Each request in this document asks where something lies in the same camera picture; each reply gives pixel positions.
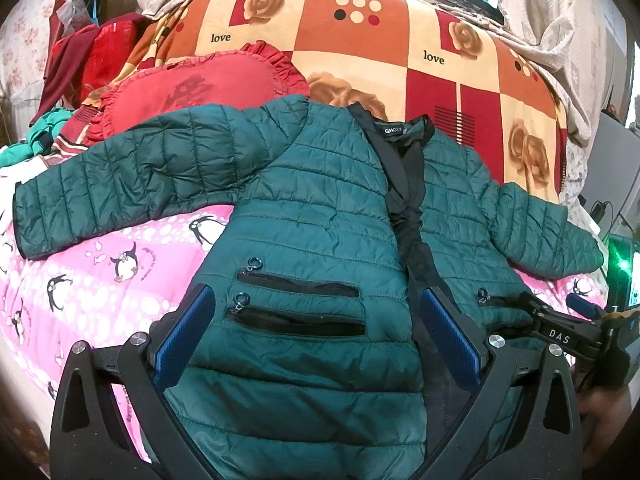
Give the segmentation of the person's right hand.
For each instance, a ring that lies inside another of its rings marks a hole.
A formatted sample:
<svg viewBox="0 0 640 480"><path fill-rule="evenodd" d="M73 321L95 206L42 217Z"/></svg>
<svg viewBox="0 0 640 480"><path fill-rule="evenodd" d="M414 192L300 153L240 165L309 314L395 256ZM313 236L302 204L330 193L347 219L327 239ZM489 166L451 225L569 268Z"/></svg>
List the person's right hand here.
<svg viewBox="0 0 640 480"><path fill-rule="evenodd" d="M582 453L582 466L589 469L623 430L632 412L631 393L628 386L618 390L592 389L578 394L577 405L580 414L594 418L591 437Z"/></svg>

